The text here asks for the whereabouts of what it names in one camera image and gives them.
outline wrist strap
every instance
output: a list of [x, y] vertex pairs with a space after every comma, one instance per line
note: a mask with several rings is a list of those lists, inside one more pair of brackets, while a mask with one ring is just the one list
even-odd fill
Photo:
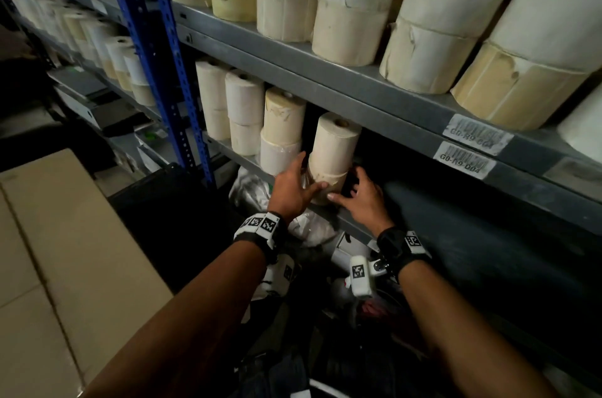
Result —
[[275, 264], [278, 260], [278, 245], [283, 241], [286, 231], [286, 222], [280, 214], [260, 212], [243, 222], [234, 234], [234, 241], [253, 242], [262, 250], [267, 263]]
[[395, 279], [403, 267], [414, 260], [431, 263], [432, 256], [414, 231], [404, 233], [399, 228], [392, 227], [383, 231], [376, 242]]

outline finger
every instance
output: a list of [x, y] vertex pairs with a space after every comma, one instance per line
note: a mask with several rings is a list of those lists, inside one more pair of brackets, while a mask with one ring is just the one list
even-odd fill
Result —
[[307, 189], [304, 190], [304, 198], [306, 202], [309, 202], [320, 190], [324, 190], [328, 187], [326, 181], [314, 182]]
[[359, 179], [360, 184], [370, 180], [368, 174], [366, 173], [366, 170], [362, 167], [355, 167], [355, 175]]
[[328, 199], [335, 204], [340, 204], [343, 208], [349, 209], [351, 198], [345, 198], [340, 193], [330, 192], [328, 194]]
[[291, 162], [291, 164], [288, 166], [287, 171], [293, 172], [295, 174], [301, 174], [301, 165], [303, 165], [304, 158], [305, 158], [305, 151], [300, 152], [297, 155], [297, 157], [295, 157], [295, 160], [293, 160]]

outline hand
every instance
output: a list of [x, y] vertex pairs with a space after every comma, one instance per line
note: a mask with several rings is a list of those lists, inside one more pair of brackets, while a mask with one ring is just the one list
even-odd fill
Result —
[[353, 186], [351, 198], [338, 193], [329, 193], [331, 202], [347, 208], [355, 220], [368, 227], [375, 238], [387, 228], [395, 227], [385, 208], [382, 190], [366, 174], [362, 167], [355, 167], [359, 184]]
[[327, 182], [315, 182], [307, 189], [301, 186], [301, 164], [305, 152], [297, 155], [288, 168], [276, 176], [274, 190], [267, 205], [268, 211], [277, 212], [289, 224], [305, 212], [311, 199], [328, 187]]

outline blue shelf upright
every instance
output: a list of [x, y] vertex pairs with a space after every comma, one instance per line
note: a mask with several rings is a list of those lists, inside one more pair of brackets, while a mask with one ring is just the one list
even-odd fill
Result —
[[207, 145], [203, 140], [202, 129], [200, 128], [199, 123], [200, 112], [199, 103], [197, 101], [198, 95], [192, 95], [190, 83], [188, 82], [188, 75], [186, 74], [186, 69], [184, 67], [184, 60], [182, 59], [182, 53], [180, 50], [180, 42], [176, 33], [176, 24], [173, 18], [172, 0], [158, 1], [163, 24], [165, 29], [167, 29], [167, 39], [173, 55], [177, 77], [182, 88], [182, 94], [184, 95], [186, 108], [188, 109], [190, 124], [192, 125], [194, 131], [194, 140], [196, 141], [197, 148], [199, 149], [199, 156], [203, 171], [205, 173], [205, 179], [209, 187], [215, 188], [215, 177], [211, 167], [209, 166], [209, 151], [207, 150]]
[[[161, 14], [158, 11], [149, 11], [145, 0], [117, 0], [117, 2], [140, 56], [157, 108], [169, 128], [169, 137], [176, 151], [177, 160], [181, 166], [192, 170], [196, 168], [196, 164], [186, 136], [185, 122], [177, 109], [177, 97], [174, 95], [180, 70], [176, 70], [174, 59], [168, 55], [171, 38], [169, 40], [167, 38], [165, 27], [161, 23]], [[190, 89], [188, 89], [188, 95], [184, 94], [184, 97], [193, 127], [196, 125], [196, 128], [199, 128], [197, 116], [192, 116], [190, 108], [192, 102]], [[213, 174], [209, 168], [208, 152], [204, 145], [203, 148], [199, 148], [199, 154], [207, 182], [212, 183]]]

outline forearm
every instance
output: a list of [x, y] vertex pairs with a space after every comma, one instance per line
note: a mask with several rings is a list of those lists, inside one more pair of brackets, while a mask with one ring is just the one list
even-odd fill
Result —
[[418, 326], [467, 397], [553, 397], [550, 384], [423, 261], [399, 273]]
[[240, 324], [265, 272], [256, 245], [231, 245], [128, 341], [84, 397], [190, 395]]

